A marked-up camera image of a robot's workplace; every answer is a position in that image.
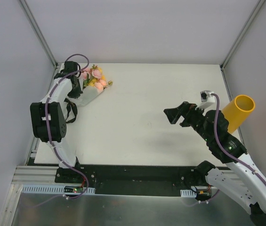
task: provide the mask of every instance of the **flower bouquet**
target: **flower bouquet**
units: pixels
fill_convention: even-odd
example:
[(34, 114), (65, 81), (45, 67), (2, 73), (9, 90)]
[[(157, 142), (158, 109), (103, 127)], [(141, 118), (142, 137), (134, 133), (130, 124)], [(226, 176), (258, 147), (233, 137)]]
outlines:
[(91, 68), (86, 68), (81, 73), (80, 80), (82, 82), (82, 94), (81, 101), (77, 103), (79, 106), (85, 106), (99, 94), (101, 94), (105, 88), (113, 84), (112, 81), (106, 81), (103, 75), (103, 70), (97, 65), (93, 65)]

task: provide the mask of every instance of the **black strap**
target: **black strap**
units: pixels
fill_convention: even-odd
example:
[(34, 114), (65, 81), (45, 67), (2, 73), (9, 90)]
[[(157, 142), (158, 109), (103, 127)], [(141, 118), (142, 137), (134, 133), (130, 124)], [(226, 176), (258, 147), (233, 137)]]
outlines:
[(69, 118), (69, 114), (70, 114), (70, 111), (72, 109), (73, 111), (73, 114), (74, 114), (74, 118), (73, 119), (70, 119), (69, 121), (66, 121), (66, 123), (72, 123), (76, 120), (76, 116), (77, 116), (77, 106), (75, 103), (71, 102), (69, 99), (65, 99), (65, 102), (67, 102), (67, 118), (66, 120)]

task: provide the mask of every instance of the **orange cylinder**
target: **orange cylinder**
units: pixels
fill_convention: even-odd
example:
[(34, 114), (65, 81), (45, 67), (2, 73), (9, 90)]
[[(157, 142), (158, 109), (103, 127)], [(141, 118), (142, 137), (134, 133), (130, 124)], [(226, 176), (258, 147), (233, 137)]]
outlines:
[(229, 121), (228, 132), (233, 133), (245, 121), (255, 109), (254, 100), (247, 95), (238, 95), (226, 107), (222, 113)]

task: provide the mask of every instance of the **metal beam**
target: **metal beam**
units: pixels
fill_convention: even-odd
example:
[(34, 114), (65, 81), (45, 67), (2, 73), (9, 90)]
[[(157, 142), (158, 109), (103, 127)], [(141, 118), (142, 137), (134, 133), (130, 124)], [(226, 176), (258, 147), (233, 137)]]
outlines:
[(44, 38), (44, 35), (42, 34), (42, 32), (40, 30), (40, 27), (38, 26), (33, 14), (32, 14), (32, 11), (30, 10), (26, 0), (18, 0), (18, 1), (19, 1), (20, 5), (21, 5), (25, 15), (27, 16), (27, 19), (28, 19), (29, 23), (32, 26), (32, 29), (34, 30), (37, 38), (39, 39), (42, 47), (44, 48), (49, 60), (51, 61), (52, 65), (54, 67), (56, 67), (57, 66), (57, 62), (56, 62), (56, 60), (55, 60), (55, 58), (54, 58), (54, 56), (53, 56), (53, 54), (52, 54), (52, 52), (51, 52), (51, 50), (50, 50), (50, 48), (48, 46), (48, 44), (47, 44), (47, 42), (46, 42), (46, 40)]
[(221, 64), (221, 70), (223, 71), (224, 68), (227, 66), (228, 62), (230, 61), (232, 55), (235, 53), (236, 49), (239, 47), (241, 41), (243, 40), (243, 38), (245, 37), (245, 34), (247, 33), (247, 31), (249, 30), (250, 26), (252, 25), (253, 21), (255, 20), (255, 18), (257, 17), (258, 13), (260, 12), (260, 10), (262, 9), (264, 3), (266, 2), (266, 0), (259, 0), (256, 4), (256, 6), (254, 7), (253, 11), (251, 12), (249, 18), (247, 19), (244, 27), (242, 28), (241, 32), (239, 33), (239, 35), (237, 36), (236, 40), (234, 41), (233, 46), (231, 47), (229, 53), (227, 54), (227, 56), (225, 57), (225, 60), (223, 61), (223, 63)]

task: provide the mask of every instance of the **table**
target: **table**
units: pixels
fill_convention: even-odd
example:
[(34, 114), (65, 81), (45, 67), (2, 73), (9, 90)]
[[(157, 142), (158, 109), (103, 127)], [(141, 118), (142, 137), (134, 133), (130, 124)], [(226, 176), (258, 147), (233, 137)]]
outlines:
[[(163, 113), (183, 101), (200, 103), (206, 89), (219, 95), (221, 109), (228, 104), (219, 65), (98, 66), (114, 84), (80, 107), (76, 122), (67, 125), (66, 140), (81, 164), (196, 166), (207, 160), (223, 166), (192, 128), (170, 125)], [(237, 131), (233, 135), (240, 139)], [(34, 162), (57, 160), (40, 142)]]

